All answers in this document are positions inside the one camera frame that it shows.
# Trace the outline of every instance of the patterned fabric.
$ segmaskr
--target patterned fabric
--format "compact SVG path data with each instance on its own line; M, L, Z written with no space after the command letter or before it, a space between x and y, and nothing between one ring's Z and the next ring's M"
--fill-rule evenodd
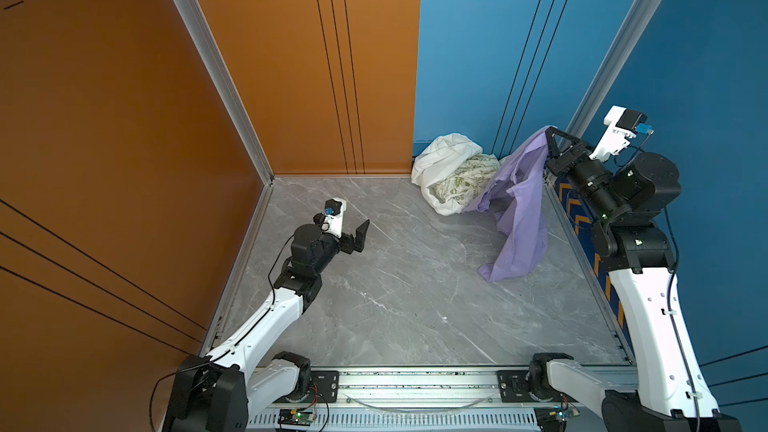
M498 170L495 156L477 154L467 158L456 171L445 180L432 186L432 194L440 202L450 199L466 206L485 189Z

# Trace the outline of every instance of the purple garment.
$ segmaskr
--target purple garment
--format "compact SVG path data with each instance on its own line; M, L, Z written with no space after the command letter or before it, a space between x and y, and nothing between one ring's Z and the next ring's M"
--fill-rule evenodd
M547 220L542 211L544 162L548 154L546 129L540 129L515 150L485 191L464 209L487 212L492 199L512 197L507 210L496 214L496 228L508 236L504 248L496 262L478 270L489 282L526 275L547 252Z

